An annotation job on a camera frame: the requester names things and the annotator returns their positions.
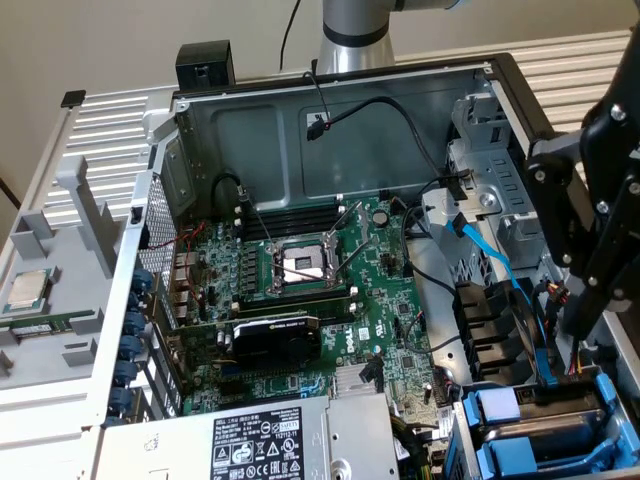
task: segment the green circuit board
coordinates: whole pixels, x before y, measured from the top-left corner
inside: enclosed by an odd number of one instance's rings
[[[274,297],[269,292],[272,285],[269,242],[236,243],[230,234],[230,224],[206,226],[198,237],[202,241],[190,248],[207,263],[206,268],[201,269],[195,289],[207,290],[213,286],[215,305],[207,305],[206,316],[201,318],[197,304],[191,302],[186,325],[173,332],[180,336],[188,352],[191,374],[191,393],[184,400],[184,415],[270,398],[284,400],[331,395],[337,368],[356,364],[364,367],[375,351],[382,350],[385,393],[390,405],[395,405],[407,421],[435,423],[435,402],[424,402],[425,384],[432,382],[431,359],[411,353],[394,332],[394,318],[406,328],[422,310],[414,277],[405,276],[403,272],[401,215],[392,215],[390,202],[380,201],[378,197],[349,199],[342,205],[349,208],[357,201],[362,201],[360,212],[368,218],[369,242],[340,276],[345,284],[357,287],[355,298],[347,295],[346,298],[280,305],[248,313],[241,311],[235,319],[231,318],[234,294],[240,296],[245,305]],[[383,228],[375,227],[372,222],[373,213],[380,211],[389,219]],[[361,228],[362,221],[354,213],[338,230],[341,261],[363,242]],[[296,237],[296,242],[313,244],[316,239],[317,235],[301,235]],[[356,304],[355,313],[349,310],[352,303]],[[303,369],[247,370],[234,364],[215,363],[214,358],[219,354],[215,348],[215,335],[221,325],[260,315],[287,313],[343,320],[322,327],[321,357]],[[428,348],[427,336],[420,327],[416,326],[409,338],[417,347]]]

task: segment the screw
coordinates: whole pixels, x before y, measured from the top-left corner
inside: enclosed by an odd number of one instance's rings
[[[622,107],[618,104],[615,104],[611,107],[611,118],[613,118],[616,122],[622,122],[625,118],[627,118],[627,113],[622,110]]]
[[[604,200],[601,200],[596,205],[596,210],[598,210],[598,212],[603,215],[607,215],[609,213],[609,205],[607,205],[607,202],[605,202]]]

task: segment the warning label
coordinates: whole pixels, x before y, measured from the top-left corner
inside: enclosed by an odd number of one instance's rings
[[[302,411],[286,408],[213,424],[211,480],[304,478]]]

